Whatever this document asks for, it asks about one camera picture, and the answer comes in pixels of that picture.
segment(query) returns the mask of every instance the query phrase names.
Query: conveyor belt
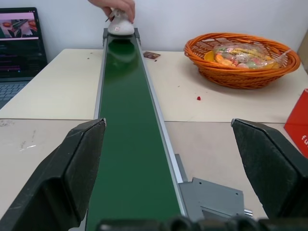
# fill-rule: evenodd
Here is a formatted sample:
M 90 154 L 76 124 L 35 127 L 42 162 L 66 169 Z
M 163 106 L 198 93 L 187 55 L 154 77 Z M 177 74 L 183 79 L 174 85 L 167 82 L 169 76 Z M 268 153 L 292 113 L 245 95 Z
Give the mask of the conveyor belt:
M 89 231 L 101 219 L 165 220 L 181 214 L 138 43 L 136 35 L 108 35 L 105 41 L 98 113 L 107 127 L 89 204 Z

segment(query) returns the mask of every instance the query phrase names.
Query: laptop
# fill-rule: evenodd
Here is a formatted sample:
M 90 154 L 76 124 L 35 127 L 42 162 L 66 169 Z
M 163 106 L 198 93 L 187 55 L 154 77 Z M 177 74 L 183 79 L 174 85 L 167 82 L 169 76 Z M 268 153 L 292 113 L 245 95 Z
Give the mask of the laptop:
M 36 8 L 0 8 L 0 108 L 46 65 Z

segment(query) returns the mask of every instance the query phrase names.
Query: red box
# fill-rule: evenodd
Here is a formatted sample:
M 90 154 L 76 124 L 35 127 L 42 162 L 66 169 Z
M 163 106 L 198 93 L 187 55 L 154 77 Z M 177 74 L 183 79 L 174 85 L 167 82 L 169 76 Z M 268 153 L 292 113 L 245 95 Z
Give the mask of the red box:
M 284 129 L 302 154 L 308 158 L 308 89 L 305 89 L 291 112 Z

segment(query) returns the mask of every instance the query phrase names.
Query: white wall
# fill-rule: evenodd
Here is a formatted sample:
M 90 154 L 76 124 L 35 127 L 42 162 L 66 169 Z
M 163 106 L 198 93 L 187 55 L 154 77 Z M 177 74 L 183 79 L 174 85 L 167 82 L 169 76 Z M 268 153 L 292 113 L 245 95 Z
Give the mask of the white wall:
M 65 48 L 101 48 L 106 17 L 87 0 L 0 0 L 37 7 L 49 60 Z M 182 51 L 209 32 L 263 36 L 297 50 L 308 29 L 308 0 L 136 0 L 144 50 Z

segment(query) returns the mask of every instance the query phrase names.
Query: wicker basket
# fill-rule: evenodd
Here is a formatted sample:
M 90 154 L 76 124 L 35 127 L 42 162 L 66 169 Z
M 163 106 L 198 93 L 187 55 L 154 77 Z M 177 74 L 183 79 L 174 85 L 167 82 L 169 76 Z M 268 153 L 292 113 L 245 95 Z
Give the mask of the wicker basket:
M 294 51 L 287 54 L 284 65 L 278 69 L 243 69 L 204 60 L 204 55 L 212 51 L 215 46 L 228 43 L 257 45 L 272 58 L 277 58 L 290 49 L 281 43 L 261 37 L 234 33 L 211 33 L 188 41 L 184 51 L 185 55 L 198 66 L 199 72 L 208 80 L 237 89 L 265 87 L 285 74 L 297 70 L 301 63 Z

